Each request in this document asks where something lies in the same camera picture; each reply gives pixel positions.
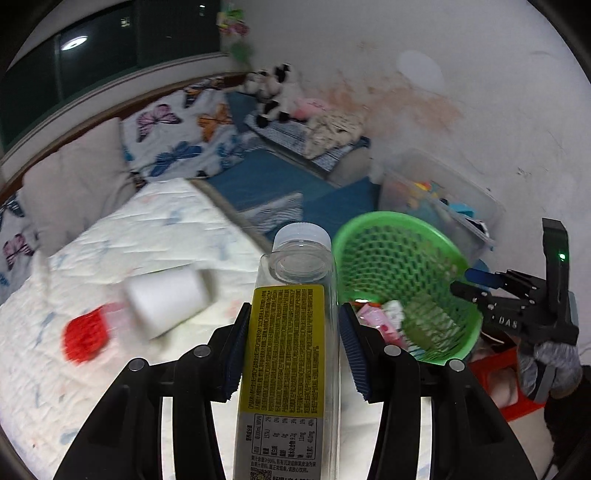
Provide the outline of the grey gloved hand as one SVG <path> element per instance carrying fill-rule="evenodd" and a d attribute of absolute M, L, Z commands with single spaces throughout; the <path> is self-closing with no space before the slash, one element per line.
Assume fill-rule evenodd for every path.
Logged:
<path fill-rule="evenodd" d="M 535 403 L 570 395 L 583 378 L 576 345 L 520 340 L 517 360 L 520 390 Z"/>

